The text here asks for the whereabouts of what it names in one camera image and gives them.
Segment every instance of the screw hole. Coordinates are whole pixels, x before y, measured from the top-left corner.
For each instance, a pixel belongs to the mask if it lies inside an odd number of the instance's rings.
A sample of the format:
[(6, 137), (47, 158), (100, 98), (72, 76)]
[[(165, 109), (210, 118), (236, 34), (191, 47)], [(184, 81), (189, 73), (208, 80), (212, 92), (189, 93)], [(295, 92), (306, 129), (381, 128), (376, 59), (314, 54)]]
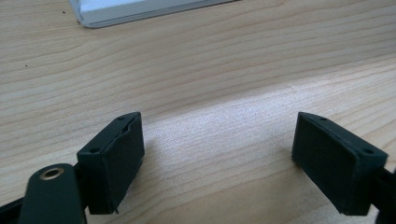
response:
[(91, 153), (96, 153), (96, 152), (98, 152), (98, 151), (100, 151), (100, 148), (99, 148), (99, 147), (94, 147), (94, 148), (91, 148), (91, 149), (90, 149), (90, 152), (91, 152)]
[(60, 167), (49, 169), (40, 175), (40, 179), (51, 180), (64, 173), (64, 169)]
[(363, 152), (365, 152), (365, 153), (367, 153), (367, 154), (374, 154), (374, 152), (373, 152), (371, 149), (369, 149), (369, 148), (365, 148), (365, 149), (363, 150)]

